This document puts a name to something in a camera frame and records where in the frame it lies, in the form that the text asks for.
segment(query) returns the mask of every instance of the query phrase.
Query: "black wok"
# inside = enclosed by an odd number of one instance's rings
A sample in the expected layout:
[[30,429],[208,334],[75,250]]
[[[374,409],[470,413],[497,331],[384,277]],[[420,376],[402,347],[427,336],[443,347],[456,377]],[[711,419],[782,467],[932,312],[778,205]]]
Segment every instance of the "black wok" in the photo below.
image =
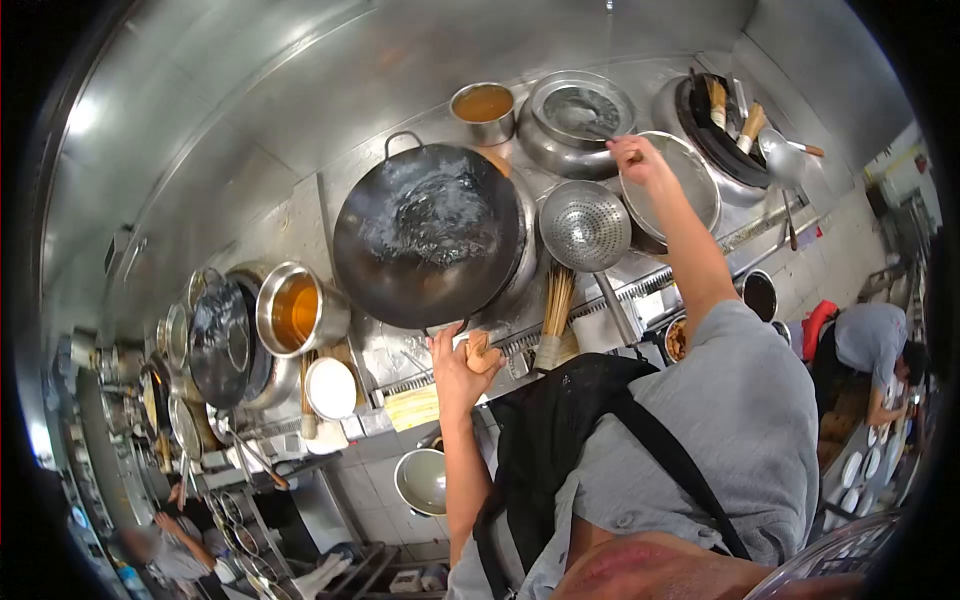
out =
[[[418,148],[390,156],[412,135]],[[468,319],[510,282],[520,257],[513,183],[469,148],[394,133],[350,190],[333,233],[341,289],[397,327]]]

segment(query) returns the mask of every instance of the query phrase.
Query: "apron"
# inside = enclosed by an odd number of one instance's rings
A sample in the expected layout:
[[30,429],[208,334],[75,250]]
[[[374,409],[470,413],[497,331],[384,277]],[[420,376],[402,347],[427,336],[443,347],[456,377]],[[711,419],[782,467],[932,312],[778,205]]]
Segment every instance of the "apron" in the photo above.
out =
[[717,524],[736,558],[746,547],[693,459],[657,418],[637,403],[627,384],[658,372],[646,361],[582,354],[546,377],[491,402],[501,426],[491,494],[477,514],[473,538],[494,600],[516,597],[496,555],[493,525],[507,512],[523,572],[554,535],[554,497],[577,467],[597,421],[616,416],[677,484]]

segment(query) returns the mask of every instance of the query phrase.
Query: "stainless steel wall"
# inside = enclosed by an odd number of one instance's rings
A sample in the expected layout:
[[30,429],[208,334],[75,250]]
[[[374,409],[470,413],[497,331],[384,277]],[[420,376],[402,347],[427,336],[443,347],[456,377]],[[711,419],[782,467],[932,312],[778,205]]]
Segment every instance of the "stainless steel wall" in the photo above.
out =
[[[754,7],[613,0],[610,16],[607,4],[140,3],[63,140],[43,253],[48,335],[83,324],[106,339],[142,337],[190,271],[294,182],[462,84],[729,51]],[[106,281],[104,254],[124,223],[135,226],[131,247],[147,244]]]
[[760,0],[744,30],[796,86],[859,172],[913,120],[900,80],[839,0]]

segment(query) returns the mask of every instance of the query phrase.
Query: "fried food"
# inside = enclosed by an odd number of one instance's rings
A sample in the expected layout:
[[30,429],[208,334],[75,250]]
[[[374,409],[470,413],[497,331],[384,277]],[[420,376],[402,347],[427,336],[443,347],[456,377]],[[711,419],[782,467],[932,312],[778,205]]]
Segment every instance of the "fried food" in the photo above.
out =
[[679,319],[673,323],[666,332],[666,353],[670,358],[680,362],[686,356],[686,318]]

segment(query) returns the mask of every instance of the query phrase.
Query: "red bag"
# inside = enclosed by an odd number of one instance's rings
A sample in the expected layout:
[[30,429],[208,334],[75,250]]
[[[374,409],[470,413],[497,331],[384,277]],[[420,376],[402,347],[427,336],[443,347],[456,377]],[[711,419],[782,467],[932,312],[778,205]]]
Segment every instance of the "red bag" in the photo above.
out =
[[813,360],[817,352],[817,342],[820,341],[820,329],[827,322],[827,318],[837,311],[837,305],[830,300],[820,300],[810,316],[801,322],[804,328],[804,360]]

